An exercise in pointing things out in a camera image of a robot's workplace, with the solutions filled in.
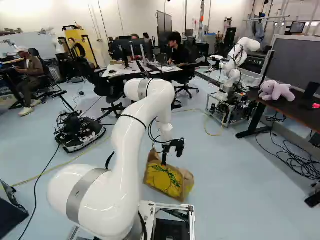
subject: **man in cap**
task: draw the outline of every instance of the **man in cap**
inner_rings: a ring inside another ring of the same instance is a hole
[[[32,91],[40,85],[41,80],[37,77],[44,74],[41,61],[36,56],[29,53],[29,49],[20,46],[16,49],[20,58],[24,58],[24,68],[16,67],[16,71],[20,74],[27,75],[27,78],[17,85],[17,90],[24,96],[24,107],[19,116],[25,116],[34,111],[33,107],[41,103],[39,99],[33,96]]]

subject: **whiteboard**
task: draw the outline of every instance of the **whiteboard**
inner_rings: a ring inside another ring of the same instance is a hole
[[[42,59],[53,59],[56,57],[56,48],[53,44],[53,38],[56,36],[41,34],[38,32],[24,32],[20,34],[0,36],[0,42],[11,40],[17,47],[24,46],[29,49],[37,49]],[[0,55],[3,53],[14,53],[15,48],[7,43],[0,43]]]

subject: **cap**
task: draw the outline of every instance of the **cap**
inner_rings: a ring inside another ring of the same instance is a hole
[[[18,46],[18,47],[15,49],[15,51],[16,51],[17,53],[19,53],[19,52],[29,53],[29,48],[27,48],[27,47],[25,47],[25,46]]]

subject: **yellow cable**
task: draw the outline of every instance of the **yellow cable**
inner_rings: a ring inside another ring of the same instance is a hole
[[[210,132],[207,131],[206,126],[207,126],[207,122],[208,122],[208,119],[209,119],[209,118],[210,118],[210,117],[208,116],[208,117],[206,118],[206,120],[204,120],[204,125],[203,125],[203,127],[204,127],[204,130],[205,130],[205,133],[208,134],[208,135],[211,136],[211,137],[221,136],[221,134],[222,134],[222,132],[223,132],[223,130],[224,130],[224,121],[225,121],[226,115],[223,116],[222,124],[221,124],[221,129],[220,129],[220,132],[217,133],[217,134],[211,134]]]
[[[207,115],[208,117],[205,119],[204,125],[203,125],[205,133],[208,134],[208,135],[211,136],[211,137],[221,136],[221,134],[222,134],[222,132],[223,132],[223,130],[224,130],[224,121],[225,121],[226,115],[223,116],[220,132],[217,133],[217,134],[211,134],[210,132],[207,131],[207,128],[206,128],[207,122],[208,122],[208,120],[209,120],[209,118],[210,118],[211,115],[208,114],[207,112],[203,111],[202,109],[200,109],[200,108],[192,108],[192,109],[187,109],[187,110],[175,111],[175,112],[173,112],[173,113],[181,113],[181,112],[189,112],[189,111],[200,111],[200,112],[202,112],[203,114]]]
[[[221,130],[220,130],[220,132],[217,133],[217,134],[211,134],[211,133],[209,133],[209,132],[207,131],[207,128],[206,128],[207,121],[208,121],[208,119],[210,118],[210,115],[209,115],[208,113],[206,113],[205,111],[203,111],[202,109],[200,109],[200,108],[192,108],[192,109],[186,109],[186,110],[179,110],[179,111],[173,112],[173,114],[174,114],[174,113],[181,113],[181,112],[189,112],[189,111],[200,111],[200,112],[202,112],[203,114],[207,115],[208,117],[207,117],[207,119],[204,121],[204,130],[205,130],[205,133],[208,134],[209,136],[212,136],[212,137],[221,136],[222,131],[223,131],[223,128],[224,128],[223,122],[224,122],[226,116],[224,116],[223,119],[222,119],[222,125],[221,125]],[[65,162],[65,163],[59,164],[59,165],[57,165],[57,166],[54,166],[54,167],[52,167],[52,168],[44,171],[42,174],[36,175],[36,176],[34,176],[34,177],[31,177],[31,178],[29,178],[29,179],[27,179],[27,180],[25,180],[25,181],[21,181],[21,182],[15,183],[15,184],[13,184],[11,187],[16,187],[16,186],[20,186],[20,185],[23,185],[23,184],[27,184],[27,183],[31,182],[32,180],[37,179],[38,177],[40,177],[40,176],[42,176],[42,175],[48,174],[48,173],[50,173],[50,172],[53,171],[53,170],[56,170],[56,169],[61,168],[61,167],[63,167],[63,166],[66,166],[66,165],[74,162],[75,160],[77,160],[77,159],[80,158],[81,156],[85,155],[85,154],[88,153],[90,150],[92,150],[92,149],[96,148],[97,146],[101,145],[102,143],[106,142],[109,138],[110,138],[110,136],[105,137],[103,141],[101,141],[101,142],[99,142],[99,143],[97,143],[97,144],[94,144],[94,145],[90,146],[87,150],[85,150],[84,152],[82,152],[80,155],[72,158],[70,161],[67,161],[67,162]]]
[[[96,147],[98,147],[98,146],[101,145],[102,143],[106,142],[109,138],[110,138],[110,136],[107,136],[107,137],[105,137],[101,142],[91,145],[87,150],[85,150],[84,152],[82,152],[80,155],[72,158],[70,161],[67,161],[67,162],[65,162],[65,163],[59,164],[59,165],[57,165],[57,166],[54,166],[54,167],[48,169],[47,171],[44,171],[42,174],[39,174],[39,175],[34,176],[34,177],[31,177],[31,178],[29,178],[29,179],[27,179],[27,180],[25,180],[25,181],[21,181],[21,182],[18,182],[18,183],[16,183],[16,184],[13,184],[11,187],[16,187],[16,186],[20,186],[20,185],[29,183],[29,182],[31,182],[32,180],[35,180],[35,179],[37,179],[38,177],[40,177],[40,176],[42,176],[42,175],[48,174],[49,172],[51,172],[51,171],[53,171],[53,170],[55,170],[55,169],[61,168],[61,167],[63,167],[63,166],[66,166],[66,165],[72,163],[73,161],[77,160],[77,159],[80,158],[81,156],[85,155],[86,153],[88,153],[88,152],[91,151],[92,149],[95,149]]]

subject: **gray floor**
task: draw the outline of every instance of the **gray floor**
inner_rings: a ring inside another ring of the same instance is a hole
[[[189,100],[181,94],[185,110],[205,109],[207,94],[216,88],[196,77],[192,84],[199,86],[200,93],[194,93]],[[62,84],[68,93],[66,99],[74,106],[73,98],[83,87],[85,96],[77,101],[78,110],[86,110],[99,99],[93,93],[93,86],[86,84]],[[107,104],[102,98],[87,116],[97,118],[100,108]],[[0,116],[0,178],[12,185],[39,174],[55,152],[54,127],[60,111],[61,101],[50,99],[36,107],[35,112],[20,118],[20,109],[14,109]],[[172,153],[168,162],[177,167],[189,169],[195,176],[195,186],[186,203],[195,206],[196,238],[198,240],[318,240],[320,208],[310,209],[304,203],[311,183],[293,174],[279,160],[265,153],[256,144],[254,137],[236,139],[235,134],[244,130],[247,123],[224,129],[222,136],[212,137],[204,131],[206,116],[200,111],[186,111],[173,114],[172,125],[175,138],[185,138],[185,150],[181,158]],[[103,123],[115,123],[113,116]],[[108,127],[105,137],[110,136],[113,127]],[[207,129],[217,133],[220,125],[210,119]],[[103,138],[94,149],[78,158],[76,163],[104,167],[112,152],[110,141]],[[277,152],[267,135],[259,141],[270,151]],[[148,136],[144,136],[140,150],[139,172],[143,178],[146,158],[152,147]],[[57,166],[78,156],[80,152],[67,154],[59,150],[50,167]],[[34,218],[24,235],[24,240],[65,240],[74,226],[65,217],[55,212],[47,201],[47,185],[57,172],[44,175],[37,185],[38,206]],[[32,212],[34,207],[33,187],[35,181],[16,187],[18,200]],[[141,184],[141,198],[160,203],[179,204],[177,201]],[[4,239],[17,240],[27,221],[17,226]]]

